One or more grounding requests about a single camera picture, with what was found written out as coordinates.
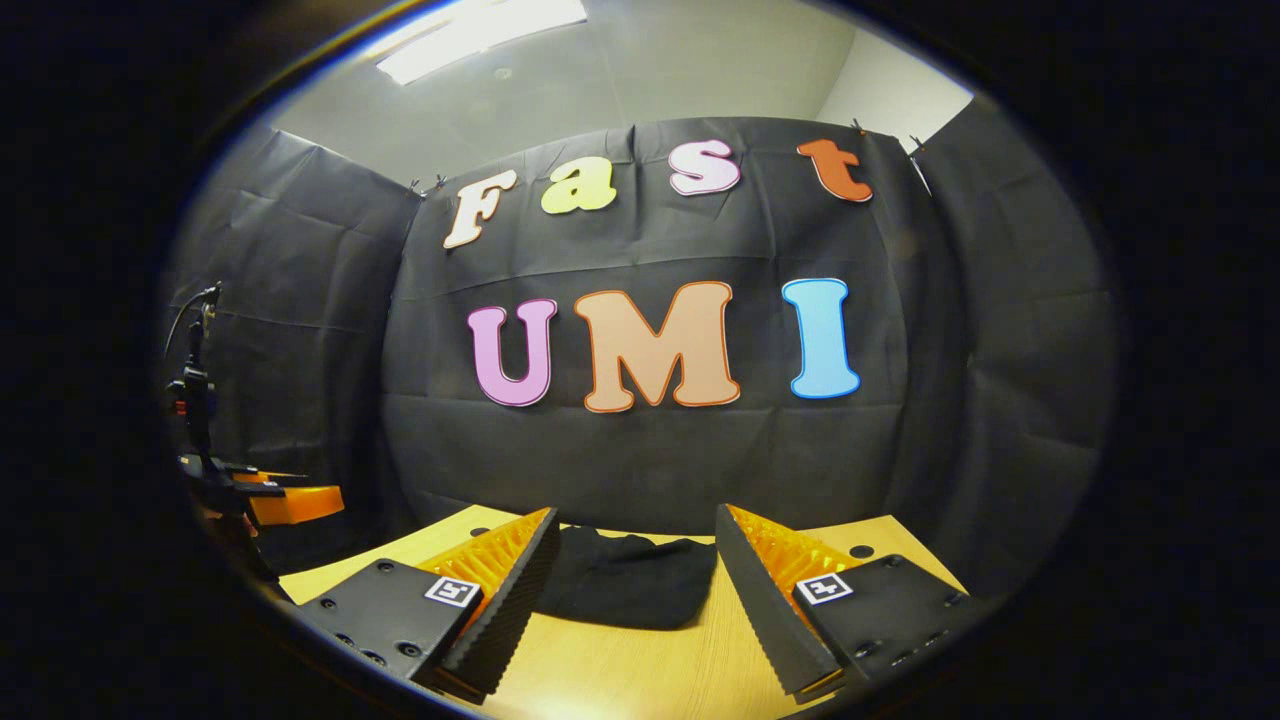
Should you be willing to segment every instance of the wrinkled black cloth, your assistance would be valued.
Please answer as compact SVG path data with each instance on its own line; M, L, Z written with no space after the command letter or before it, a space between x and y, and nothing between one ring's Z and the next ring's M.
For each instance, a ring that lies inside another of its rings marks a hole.
M698 616L716 569L716 546L663 544L594 528L566 528L535 610L568 620L671 630Z

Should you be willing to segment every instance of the black fabric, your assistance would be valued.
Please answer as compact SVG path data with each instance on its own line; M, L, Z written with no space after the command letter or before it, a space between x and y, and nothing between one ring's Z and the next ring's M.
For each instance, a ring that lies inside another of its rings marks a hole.
M673 630L707 602L716 546L607 538L594 528L561 530L561 550L535 611L622 628Z
M960 258L972 351L955 466L904 477L884 511L979 594L1025 579L1069 523L1124 354L1105 247L1023 137L979 97L914 154Z
M708 138L733 149L741 181L728 192L676 193L667 155ZM859 156L869 202L823 190L796 152L817 138ZM613 204L544 213L550 170L588 155L613 161ZM520 179L480 238L443 250L458 188L507 169ZM814 277L849 284L847 352L861 377L858 392L820 401L791 393L800 337L781 296L787 281ZM726 338L741 397L682 407L671 398L677 369L657 407L588 411L590 343L573 302L622 290L659 327L676 290L694 281L733 288ZM467 315L507 309L504 369L522 377L525 329L513 311L535 297L559 306L550 391L530 407L497 405L476 382ZM422 202L388 318L383 421L420 512L440 496L515 512L554 505L566 521L593 527L710 534L716 506L731 502L797 528L846 523L879 515L893 483L942 482L961 405L961 300L933 204L892 137L763 118L589 133L452 178Z
M419 197L260 126L198 199L161 283L168 311L159 324L168 331L187 297L223 282L205 343L218 392L214 454L337 484L346 503L329 518L264 528L264 556L287 573L407 532L413 523L388 477L376 396L387 297ZM157 388L186 352L179 331ZM173 434L184 445L178 421Z

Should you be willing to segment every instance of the wooden table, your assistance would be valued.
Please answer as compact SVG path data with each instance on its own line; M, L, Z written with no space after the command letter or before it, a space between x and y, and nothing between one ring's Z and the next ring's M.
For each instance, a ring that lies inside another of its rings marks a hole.
M434 525L379 548L280 579L303 603L379 557L417 565L471 538L472 528L495 528L516 515L472 505ZM957 589L963 585L892 516L804 530L836 550L856 544L876 555L899 553ZM685 536L639 534L663 543ZM689 536L714 542L710 536ZM783 694L724 564L717 561L710 593L698 619L678 630L635 630L534 614L498 692L483 706L494 717L781 717L804 706Z

